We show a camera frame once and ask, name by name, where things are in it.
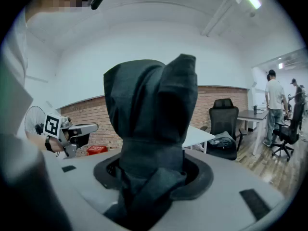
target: black office chair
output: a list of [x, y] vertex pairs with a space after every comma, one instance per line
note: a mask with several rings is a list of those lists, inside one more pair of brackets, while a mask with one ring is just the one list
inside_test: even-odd
[[290, 126], [286, 125], [286, 124], [280, 124], [277, 123], [279, 125], [279, 129], [275, 129], [273, 131], [274, 134], [279, 136], [280, 141], [283, 141], [282, 144], [273, 144], [273, 146], [278, 146], [279, 149], [276, 150], [275, 152], [272, 153], [272, 156], [274, 156], [277, 152], [284, 150], [285, 153], [287, 154], [287, 161], [289, 162], [290, 160], [290, 155], [289, 155], [289, 151], [291, 151], [291, 155], [294, 152], [294, 149], [286, 146], [286, 144], [295, 144], [298, 141], [298, 133], [297, 133], [297, 128], [299, 126], [299, 128], [301, 129], [302, 126], [302, 115], [303, 115], [303, 111], [304, 111], [304, 103], [296, 103], [294, 105], [294, 111], [293, 111], [293, 118], [289, 119], [289, 118], [284, 118], [285, 120], [290, 120], [291, 124]]
[[[215, 100], [213, 108], [209, 110], [211, 118], [211, 134], [216, 135], [227, 131], [230, 136], [236, 140], [236, 121], [239, 114], [239, 109], [233, 106], [231, 99], [218, 99]], [[207, 144], [206, 153], [214, 156], [219, 156], [229, 160], [235, 160], [237, 157], [237, 151], [240, 148], [243, 135], [246, 135], [246, 131], [242, 128], [240, 131], [240, 140], [238, 147], [230, 149], [217, 149], [211, 148], [210, 144]]]

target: white t-shirt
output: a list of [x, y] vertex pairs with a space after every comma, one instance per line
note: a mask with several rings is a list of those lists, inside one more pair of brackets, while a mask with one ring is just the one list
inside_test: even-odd
[[282, 109], [281, 99], [284, 95], [282, 85], [275, 79], [270, 80], [266, 84], [265, 93], [269, 93], [269, 109]]
[[26, 69], [26, 20], [23, 10], [16, 18], [0, 51], [0, 133], [17, 134], [32, 103], [24, 89]]

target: electric fan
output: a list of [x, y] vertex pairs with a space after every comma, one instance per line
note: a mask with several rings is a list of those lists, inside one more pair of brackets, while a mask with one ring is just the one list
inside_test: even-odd
[[25, 117], [25, 131], [41, 135], [44, 131], [45, 113], [38, 106], [28, 109]]

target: brick wall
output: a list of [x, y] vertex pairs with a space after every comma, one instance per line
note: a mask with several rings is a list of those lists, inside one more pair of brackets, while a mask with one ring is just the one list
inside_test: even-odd
[[[200, 128], [211, 122], [208, 110], [214, 101], [221, 98], [231, 98], [239, 110], [248, 108], [247, 90], [227, 87], [199, 87], [198, 100], [191, 119], [191, 125]], [[109, 121], [105, 98], [95, 98], [69, 105], [61, 109], [63, 116], [69, 116], [74, 124], [97, 123], [99, 129], [90, 135], [89, 143], [78, 150], [77, 156], [86, 154], [86, 149], [92, 145], [104, 145], [110, 149], [120, 149], [122, 139], [116, 134]]]

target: wooden floor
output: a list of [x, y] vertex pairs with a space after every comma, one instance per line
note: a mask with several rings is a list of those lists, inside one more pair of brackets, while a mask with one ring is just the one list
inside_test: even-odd
[[[303, 137], [308, 138], [308, 118], [303, 121], [302, 131]], [[287, 155], [284, 151], [277, 153], [274, 157], [271, 156], [272, 150], [278, 148], [268, 148], [263, 145], [265, 133], [266, 129], [263, 128], [257, 154], [253, 156], [257, 129], [254, 132], [248, 132], [247, 136], [243, 138], [236, 161], [288, 197], [307, 173], [308, 142], [300, 139], [294, 145], [287, 145], [295, 150], [290, 161], [287, 162]]]

